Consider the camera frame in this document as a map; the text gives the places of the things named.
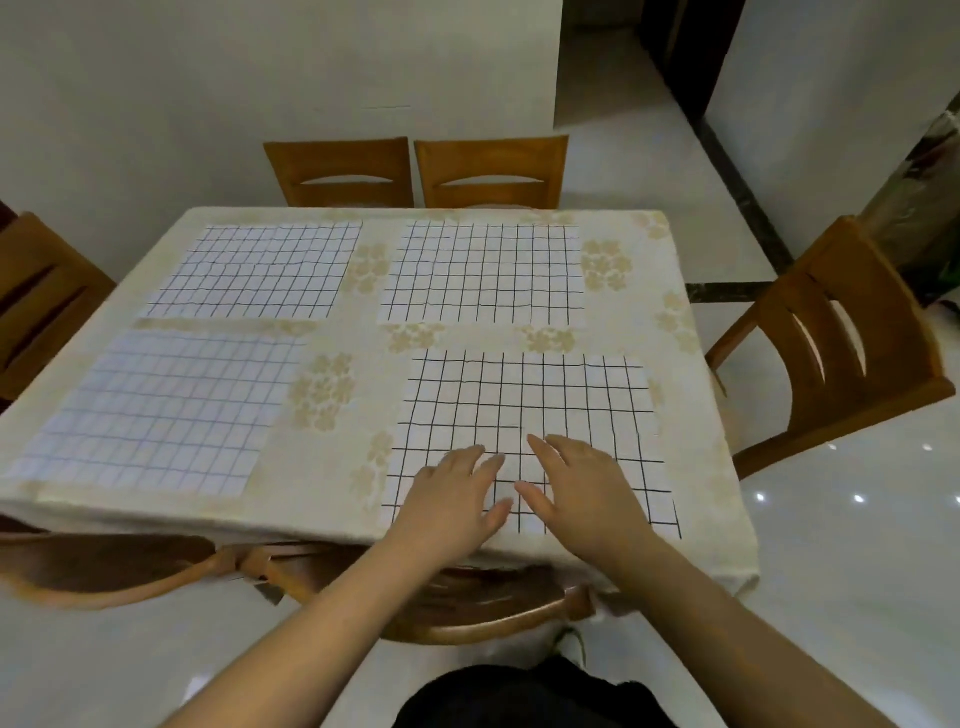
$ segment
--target dining table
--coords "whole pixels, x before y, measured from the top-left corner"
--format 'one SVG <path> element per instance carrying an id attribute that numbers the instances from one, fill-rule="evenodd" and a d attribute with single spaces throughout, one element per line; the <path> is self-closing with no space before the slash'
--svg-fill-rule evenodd
<path id="1" fill-rule="evenodd" d="M 0 512 L 369 544 L 479 443 L 506 455 L 487 506 L 515 500 L 477 558 L 576 569 L 513 491 L 549 494 L 531 433 L 608 452 L 731 591 L 758 577 L 662 212 L 197 207 L 0 417 Z"/>

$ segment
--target right hand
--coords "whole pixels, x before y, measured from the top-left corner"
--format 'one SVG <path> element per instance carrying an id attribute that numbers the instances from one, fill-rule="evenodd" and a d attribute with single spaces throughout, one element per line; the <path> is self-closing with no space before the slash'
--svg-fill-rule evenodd
<path id="1" fill-rule="evenodd" d="M 654 535 L 616 461 L 580 440 L 527 435 L 553 488 L 553 501 L 524 481 L 516 491 L 567 550 L 608 571 L 638 539 Z"/>

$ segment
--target left hand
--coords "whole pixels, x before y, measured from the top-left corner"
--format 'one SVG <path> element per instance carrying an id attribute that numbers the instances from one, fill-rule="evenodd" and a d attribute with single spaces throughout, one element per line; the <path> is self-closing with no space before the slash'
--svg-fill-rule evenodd
<path id="1" fill-rule="evenodd" d="M 504 461 L 496 455 L 475 472 L 484 450 L 455 449 L 436 468 L 420 470 L 385 540 L 436 572 L 463 561 L 499 531 L 514 500 L 504 498 L 484 514 L 487 491 Z"/>

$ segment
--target person's leg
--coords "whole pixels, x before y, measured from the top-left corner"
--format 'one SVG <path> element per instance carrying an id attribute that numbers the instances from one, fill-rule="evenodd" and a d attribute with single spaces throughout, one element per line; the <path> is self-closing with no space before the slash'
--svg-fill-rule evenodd
<path id="1" fill-rule="evenodd" d="M 467 705 L 506 685 L 528 680 L 527 670 L 500 665 L 474 665 L 448 672 L 420 688 L 400 709 L 394 726 L 406 728 L 428 725 L 438 707 L 447 707 L 453 695 L 458 704 Z"/>
<path id="2" fill-rule="evenodd" d="M 555 644 L 554 654 L 530 670 L 530 674 L 538 682 L 553 693 L 573 700 L 620 725 L 641 724 L 648 728 L 676 728 L 646 686 L 635 682 L 620 685 L 608 683 L 588 675 L 565 657 L 562 653 L 570 652 L 570 656 L 576 660 L 578 652 L 583 649 L 583 639 L 579 633 L 572 628 L 567 629 L 573 634 L 564 630 L 559 643 Z M 571 644 L 571 639 L 575 639 L 579 644 Z"/>

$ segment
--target wrist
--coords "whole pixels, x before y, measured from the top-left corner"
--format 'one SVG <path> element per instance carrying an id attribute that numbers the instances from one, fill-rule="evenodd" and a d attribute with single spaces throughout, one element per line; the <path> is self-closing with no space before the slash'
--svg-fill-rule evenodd
<path id="1" fill-rule="evenodd" d="M 377 542 L 371 550 L 389 562 L 392 569 L 418 582 L 426 583 L 432 579 L 445 564 L 438 563 L 436 549 L 429 548 L 420 539 L 410 538 L 405 533 L 394 530 Z"/>
<path id="2" fill-rule="evenodd" d="M 670 544 L 650 527 L 639 528 L 617 541 L 594 566 L 617 583 L 627 574 L 634 575 L 659 562 Z"/>

